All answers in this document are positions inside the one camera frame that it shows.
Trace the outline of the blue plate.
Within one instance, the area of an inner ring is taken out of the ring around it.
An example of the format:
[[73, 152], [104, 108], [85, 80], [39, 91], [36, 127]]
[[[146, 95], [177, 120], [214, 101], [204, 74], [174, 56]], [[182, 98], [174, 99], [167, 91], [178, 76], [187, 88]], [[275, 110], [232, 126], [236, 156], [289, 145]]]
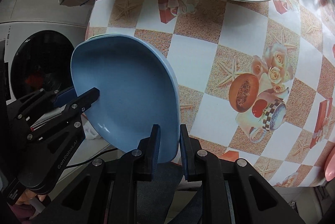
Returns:
[[100, 96], [85, 115], [99, 135], [123, 152], [161, 128], [158, 162], [177, 155], [180, 104], [175, 73], [154, 46], [128, 35], [98, 35], [76, 46], [71, 59], [77, 95]]

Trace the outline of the blue jeans leg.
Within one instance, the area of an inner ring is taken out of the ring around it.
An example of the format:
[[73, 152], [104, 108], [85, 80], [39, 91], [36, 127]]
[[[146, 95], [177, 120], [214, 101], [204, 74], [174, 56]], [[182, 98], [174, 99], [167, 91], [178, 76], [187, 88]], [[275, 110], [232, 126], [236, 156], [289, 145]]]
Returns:
[[[216, 157], [196, 159], [196, 174], [201, 180], [198, 192], [173, 218], [173, 223], [234, 223], [231, 197], [225, 181], [233, 163]], [[134, 162], [128, 203], [129, 223], [164, 223], [174, 193], [182, 180], [181, 166], [169, 163]]]

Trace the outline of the white washing machine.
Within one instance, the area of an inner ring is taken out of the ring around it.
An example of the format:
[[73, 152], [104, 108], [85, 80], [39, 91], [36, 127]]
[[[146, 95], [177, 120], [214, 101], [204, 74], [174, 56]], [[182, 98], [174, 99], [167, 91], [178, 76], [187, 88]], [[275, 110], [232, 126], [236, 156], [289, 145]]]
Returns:
[[14, 55], [10, 81], [16, 100], [44, 90], [60, 92], [73, 86], [70, 79], [72, 43], [56, 31], [39, 31], [23, 42]]

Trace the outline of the patterned checkered tablecloth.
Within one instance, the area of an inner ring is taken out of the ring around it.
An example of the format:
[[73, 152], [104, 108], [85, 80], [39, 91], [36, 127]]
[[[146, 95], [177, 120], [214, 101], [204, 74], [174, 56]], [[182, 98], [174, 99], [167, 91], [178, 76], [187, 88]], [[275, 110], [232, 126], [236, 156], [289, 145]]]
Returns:
[[181, 122], [272, 185], [324, 182], [334, 148], [334, 0], [96, 0], [87, 37], [154, 45], [179, 84]]

